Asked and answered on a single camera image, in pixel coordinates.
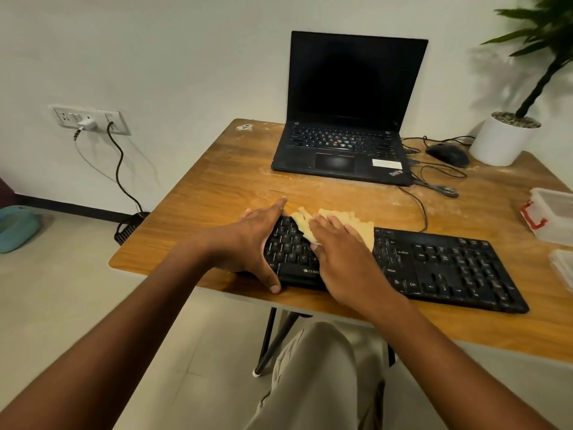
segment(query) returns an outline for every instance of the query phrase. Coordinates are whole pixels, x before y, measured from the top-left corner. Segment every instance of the electrical outlet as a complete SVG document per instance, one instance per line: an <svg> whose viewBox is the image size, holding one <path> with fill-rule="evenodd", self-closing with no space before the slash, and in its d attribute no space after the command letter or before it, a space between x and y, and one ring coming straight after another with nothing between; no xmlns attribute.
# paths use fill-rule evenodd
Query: electrical outlet
<svg viewBox="0 0 573 430"><path fill-rule="evenodd" d="M83 119L94 119L97 122L96 132L105 133L110 122L113 125L110 132L124 136L131 136L130 129L127 127L121 113L117 110L96 110L90 108L66 107L64 105L49 106L58 125L64 128L78 129L78 122Z"/></svg>

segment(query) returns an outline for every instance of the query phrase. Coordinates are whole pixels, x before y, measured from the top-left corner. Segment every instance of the red handle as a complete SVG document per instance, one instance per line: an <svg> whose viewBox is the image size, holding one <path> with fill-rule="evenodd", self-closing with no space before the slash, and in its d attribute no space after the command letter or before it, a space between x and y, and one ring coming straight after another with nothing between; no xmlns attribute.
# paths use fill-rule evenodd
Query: red handle
<svg viewBox="0 0 573 430"><path fill-rule="evenodd" d="M534 204L534 202L527 201L527 203L521 207L520 211L521 211L521 214L523 215L523 218L526 220L527 224L529 225L529 227L531 229L533 229L534 231L536 231L539 228L542 228L543 226L545 226L545 224L547 223L548 220L545 217L543 217L538 225L536 225L534 223L534 221L529 216L529 213L527 212L527 209L533 204Z"/></svg>

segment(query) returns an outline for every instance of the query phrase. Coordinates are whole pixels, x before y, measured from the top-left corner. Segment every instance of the person's left hand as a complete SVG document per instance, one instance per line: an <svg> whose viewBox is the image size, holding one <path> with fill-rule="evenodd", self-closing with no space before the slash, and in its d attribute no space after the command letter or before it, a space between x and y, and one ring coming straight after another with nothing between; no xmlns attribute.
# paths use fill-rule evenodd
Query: person's left hand
<svg viewBox="0 0 573 430"><path fill-rule="evenodd" d="M190 243L206 246L213 267L229 272L250 272L278 294L281 283L265 261L263 251L286 203L285 197L268 208L247 209L237 222L200 231Z"/></svg>

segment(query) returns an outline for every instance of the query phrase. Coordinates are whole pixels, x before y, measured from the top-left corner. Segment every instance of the laptop screen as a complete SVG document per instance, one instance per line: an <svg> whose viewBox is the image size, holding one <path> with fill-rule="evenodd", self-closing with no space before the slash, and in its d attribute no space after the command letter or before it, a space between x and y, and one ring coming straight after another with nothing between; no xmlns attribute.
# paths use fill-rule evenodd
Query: laptop screen
<svg viewBox="0 0 573 430"><path fill-rule="evenodd" d="M399 131L427 44L293 31L287 120Z"/></svg>

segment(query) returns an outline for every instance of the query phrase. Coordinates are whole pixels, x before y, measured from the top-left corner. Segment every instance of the plant stem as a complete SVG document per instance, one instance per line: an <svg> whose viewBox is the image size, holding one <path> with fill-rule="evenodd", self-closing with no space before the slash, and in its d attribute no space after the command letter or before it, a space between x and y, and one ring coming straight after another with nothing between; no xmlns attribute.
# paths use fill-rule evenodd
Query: plant stem
<svg viewBox="0 0 573 430"><path fill-rule="evenodd" d="M517 116L519 119L526 116L529 108L533 105L539 95L541 95L543 88L549 82L551 77L553 77L553 74L559 71L559 69L561 69L563 66L565 66L563 63L563 58L559 56L555 57L555 60L553 60L553 62L551 62L551 64L548 66L547 71L545 74L543 74L537 85L534 87L534 90L532 90L526 100L523 101L523 104L521 104L519 110L515 112L515 116Z"/></svg>

